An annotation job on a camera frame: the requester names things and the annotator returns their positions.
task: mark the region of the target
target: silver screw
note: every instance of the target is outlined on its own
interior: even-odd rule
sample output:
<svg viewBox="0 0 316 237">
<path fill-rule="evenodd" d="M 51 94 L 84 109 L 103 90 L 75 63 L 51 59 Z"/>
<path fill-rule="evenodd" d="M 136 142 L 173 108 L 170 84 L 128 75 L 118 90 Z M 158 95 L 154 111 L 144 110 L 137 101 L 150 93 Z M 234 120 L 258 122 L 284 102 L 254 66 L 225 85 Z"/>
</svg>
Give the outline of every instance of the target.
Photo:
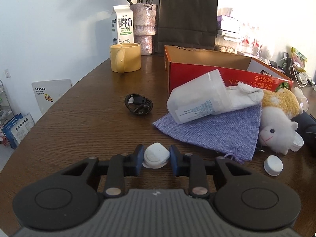
<svg viewBox="0 0 316 237">
<path fill-rule="evenodd" d="M 207 191 L 206 188 L 198 186 L 198 187 L 194 187 L 194 188 L 192 189 L 192 192 L 193 192 L 195 195 L 204 195 L 204 194 L 207 194 L 208 191 Z"/>
<path fill-rule="evenodd" d="M 111 196 L 116 196 L 116 195 L 119 195 L 120 193 L 122 192 L 122 190 L 120 188 L 116 188 L 116 187 L 111 187 L 111 188 L 108 188 L 105 193 L 107 195 L 111 195 Z"/>
</svg>

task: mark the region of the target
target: open box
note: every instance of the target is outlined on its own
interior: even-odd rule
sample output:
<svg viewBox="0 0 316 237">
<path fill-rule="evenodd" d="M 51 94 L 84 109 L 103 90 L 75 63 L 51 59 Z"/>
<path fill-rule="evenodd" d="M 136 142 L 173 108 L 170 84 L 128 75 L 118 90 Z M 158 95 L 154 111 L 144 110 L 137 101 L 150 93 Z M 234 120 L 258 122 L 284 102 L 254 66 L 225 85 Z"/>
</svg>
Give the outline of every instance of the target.
<svg viewBox="0 0 316 237">
<path fill-rule="evenodd" d="M 207 72 L 218 69 L 228 86 L 243 82 L 252 87 L 277 91 L 291 89 L 293 81 L 275 68 L 243 55 L 213 50 L 165 46 L 165 67 L 169 75 L 168 92 Z"/>
</svg>

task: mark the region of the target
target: white plush head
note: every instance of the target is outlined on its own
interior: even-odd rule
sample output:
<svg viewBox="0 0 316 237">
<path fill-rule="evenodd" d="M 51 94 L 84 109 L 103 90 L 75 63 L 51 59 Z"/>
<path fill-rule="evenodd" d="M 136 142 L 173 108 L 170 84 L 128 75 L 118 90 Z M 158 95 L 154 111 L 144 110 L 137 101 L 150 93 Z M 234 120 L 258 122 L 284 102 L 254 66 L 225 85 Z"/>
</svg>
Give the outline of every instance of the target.
<svg viewBox="0 0 316 237">
<path fill-rule="evenodd" d="M 259 141 L 263 146 L 286 155 L 294 141 L 294 131 L 298 124 L 287 118 L 285 113 L 275 107 L 262 110 Z"/>
</svg>

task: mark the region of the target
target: drawstring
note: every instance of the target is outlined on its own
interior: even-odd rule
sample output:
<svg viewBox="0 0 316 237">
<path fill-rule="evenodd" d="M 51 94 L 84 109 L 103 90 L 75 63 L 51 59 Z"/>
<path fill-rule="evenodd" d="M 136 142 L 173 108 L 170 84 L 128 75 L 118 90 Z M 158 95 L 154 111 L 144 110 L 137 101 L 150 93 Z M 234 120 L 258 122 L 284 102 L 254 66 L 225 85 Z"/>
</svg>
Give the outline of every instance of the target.
<svg viewBox="0 0 316 237">
<path fill-rule="evenodd" d="M 227 153 L 225 156 L 224 156 L 224 158 L 226 158 L 226 157 L 228 157 L 228 156 L 231 156 L 231 160 L 235 160 L 236 162 L 238 162 L 239 164 L 244 164 L 244 162 L 240 159 L 240 158 L 238 158 L 238 156 L 237 156 L 237 148 L 235 148 L 235 153 Z"/>
</svg>

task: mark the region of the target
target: stuffed animal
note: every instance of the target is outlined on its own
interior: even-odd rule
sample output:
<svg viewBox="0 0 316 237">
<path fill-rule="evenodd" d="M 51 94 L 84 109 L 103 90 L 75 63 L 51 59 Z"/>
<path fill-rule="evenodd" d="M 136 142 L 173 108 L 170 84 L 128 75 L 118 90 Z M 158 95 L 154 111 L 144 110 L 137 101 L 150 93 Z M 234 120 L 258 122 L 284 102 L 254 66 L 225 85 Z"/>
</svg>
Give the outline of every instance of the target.
<svg viewBox="0 0 316 237">
<path fill-rule="evenodd" d="M 293 145 L 298 124 L 290 119 L 303 113 L 295 95 L 288 89 L 263 90 L 259 142 L 286 155 Z"/>
</svg>

